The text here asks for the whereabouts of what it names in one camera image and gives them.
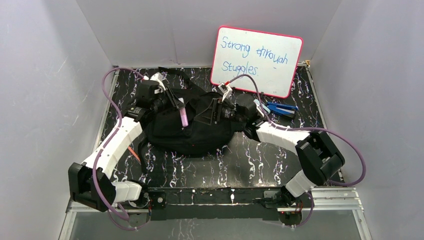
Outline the black backpack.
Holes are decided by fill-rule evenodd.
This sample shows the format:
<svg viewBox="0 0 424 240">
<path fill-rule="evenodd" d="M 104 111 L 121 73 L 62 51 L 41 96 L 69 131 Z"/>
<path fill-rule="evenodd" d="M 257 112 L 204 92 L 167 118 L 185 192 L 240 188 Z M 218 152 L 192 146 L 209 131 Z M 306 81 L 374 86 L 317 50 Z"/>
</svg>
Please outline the black backpack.
<svg viewBox="0 0 424 240">
<path fill-rule="evenodd" d="M 204 110 L 213 98 L 222 97 L 218 92 L 207 92 L 190 80 L 181 70 L 159 67 L 159 72 L 182 77 L 186 87 L 171 88 L 176 97 L 183 98 L 188 119 L 188 126 L 177 123 L 176 109 L 168 106 L 156 113 L 146 116 L 147 122 L 142 124 L 143 137 L 137 146 L 137 153 L 147 144 L 167 151 L 176 152 L 189 157 L 201 157 L 226 145 L 234 133 L 242 132 L 239 122 L 221 120 L 218 124 L 207 125 L 194 121 L 194 117 Z"/>
</svg>

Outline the pink highlighter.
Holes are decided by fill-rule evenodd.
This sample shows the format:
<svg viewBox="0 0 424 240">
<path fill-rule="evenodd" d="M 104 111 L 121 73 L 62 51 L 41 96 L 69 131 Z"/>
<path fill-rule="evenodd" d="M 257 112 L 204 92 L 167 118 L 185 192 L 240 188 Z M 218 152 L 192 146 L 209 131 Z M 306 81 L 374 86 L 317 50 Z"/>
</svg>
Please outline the pink highlighter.
<svg viewBox="0 0 424 240">
<path fill-rule="evenodd" d="M 188 118 L 187 118 L 187 112 L 186 112 L 186 108 L 185 108 L 185 102 L 184 102 L 184 99 L 182 97 L 178 98 L 178 100 L 182 103 L 182 108 L 179 109 L 179 114 L 180 114 L 182 127 L 185 128 L 189 125 L 189 121 L 188 121 Z"/>
</svg>

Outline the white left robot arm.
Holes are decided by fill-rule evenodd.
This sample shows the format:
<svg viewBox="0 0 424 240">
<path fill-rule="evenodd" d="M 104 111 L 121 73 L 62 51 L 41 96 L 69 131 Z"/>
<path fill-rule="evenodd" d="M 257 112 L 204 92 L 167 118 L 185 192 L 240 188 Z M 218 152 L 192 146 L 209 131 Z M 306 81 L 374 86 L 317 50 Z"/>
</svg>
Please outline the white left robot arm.
<svg viewBox="0 0 424 240">
<path fill-rule="evenodd" d="M 113 170 L 130 144 L 144 134 L 143 124 L 149 113 L 172 107 L 176 122 L 189 125 L 185 102 L 164 85 L 161 74 L 142 80 L 141 97 L 124 111 L 112 131 L 82 163 L 74 162 L 68 169 L 70 197 L 73 201 L 100 212 L 114 211 L 121 203 L 130 201 L 137 208 L 149 203 L 143 184 L 135 180 L 112 182 Z"/>
</svg>

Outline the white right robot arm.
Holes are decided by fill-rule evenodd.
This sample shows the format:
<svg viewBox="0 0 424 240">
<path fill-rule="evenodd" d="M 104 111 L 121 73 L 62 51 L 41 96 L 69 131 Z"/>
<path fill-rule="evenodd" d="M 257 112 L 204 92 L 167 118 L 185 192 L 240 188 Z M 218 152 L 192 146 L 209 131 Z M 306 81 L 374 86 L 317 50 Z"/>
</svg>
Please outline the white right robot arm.
<svg viewBox="0 0 424 240">
<path fill-rule="evenodd" d="M 194 120 L 216 125 L 222 120 L 240 123 L 242 132 L 257 142 L 273 144 L 294 153 L 301 169 L 278 193 L 265 197 L 274 203 L 295 207 L 302 195 L 321 186 L 345 164 L 345 159 L 323 128 L 295 130 L 283 127 L 269 119 L 260 100 L 241 95 L 235 104 L 225 97 L 213 98 Z"/>
</svg>

